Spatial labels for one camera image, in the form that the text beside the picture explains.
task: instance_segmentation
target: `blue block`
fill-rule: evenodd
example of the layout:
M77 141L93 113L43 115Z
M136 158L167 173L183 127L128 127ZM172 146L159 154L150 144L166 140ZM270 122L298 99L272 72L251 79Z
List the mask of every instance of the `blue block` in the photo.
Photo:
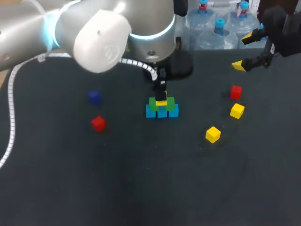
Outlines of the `blue block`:
M167 110L165 110L165 106L159 107L158 118L167 118Z
M145 113L146 118L155 118L156 117L156 111L151 111L150 105L145 106Z
M100 96L98 91L91 91L89 92L89 99L90 102L93 104L99 104L100 103Z
M168 116L170 118L178 118L179 117L179 105L175 105L174 110L168 112Z

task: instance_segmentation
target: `green block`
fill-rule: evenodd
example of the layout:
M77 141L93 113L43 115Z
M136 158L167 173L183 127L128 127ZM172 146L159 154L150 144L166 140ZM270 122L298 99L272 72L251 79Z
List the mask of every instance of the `green block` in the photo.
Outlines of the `green block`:
M167 106L166 110L167 111L173 111L175 109L175 102L174 102L174 97L168 97L167 98Z
M158 106L156 106L156 99L154 97L150 97L150 110L151 111L157 111L158 110Z

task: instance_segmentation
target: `black mat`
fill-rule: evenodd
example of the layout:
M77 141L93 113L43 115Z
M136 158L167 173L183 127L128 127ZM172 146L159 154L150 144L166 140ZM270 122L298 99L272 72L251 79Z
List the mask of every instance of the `black mat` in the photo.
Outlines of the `black mat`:
M138 68L95 75L72 59L26 64L14 87L16 142L0 169L0 225L300 225L301 58L232 68L257 53L197 53L194 74L168 83L178 119L145 118L153 94ZM243 87L240 120L229 116L232 84ZM89 103L91 90L101 106ZM2 156L7 82L0 109ZM90 124L97 115L101 134ZM211 126L222 131L213 145Z

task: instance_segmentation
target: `cube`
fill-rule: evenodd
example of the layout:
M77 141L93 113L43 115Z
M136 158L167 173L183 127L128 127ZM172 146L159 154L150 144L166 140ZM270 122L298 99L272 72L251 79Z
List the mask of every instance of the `cube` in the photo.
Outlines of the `cube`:
M99 104L100 103L99 92L98 91L89 92L89 99L92 104L94 105Z
M206 132L206 139L212 144L215 143L221 137L221 132L216 127L211 127Z
M174 97L168 97L167 98L167 106L166 106L166 110L167 111L173 111L174 110Z
M156 100L156 106L166 106L167 100Z
M239 104L234 104L231 109L230 115L236 119L240 119L242 114L244 113L245 107Z
M150 105L145 106L145 114L148 119L156 117L156 111L152 111Z
M105 120L101 116L97 116L92 121L93 128L99 133L106 128Z
M158 118L167 118L167 110L165 109L165 106L160 106L157 114Z
M178 118L179 117L179 105L174 105L174 110L168 112L169 118Z
M235 100L240 99L241 92L242 88L240 86L232 86L230 98Z
M158 106L156 105L156 99L154 97L150 97L149 105L150 105L150 110L151 111L157 111L158 110Z

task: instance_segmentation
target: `dark blue cube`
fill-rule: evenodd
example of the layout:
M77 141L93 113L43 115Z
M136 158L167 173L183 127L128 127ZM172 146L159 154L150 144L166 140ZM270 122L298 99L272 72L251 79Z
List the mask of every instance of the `dark blue cube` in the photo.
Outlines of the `dark blue cube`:
M90 102L94 105L97 105L100 103L100 96L98 91L91 91L89 92L89 99Z

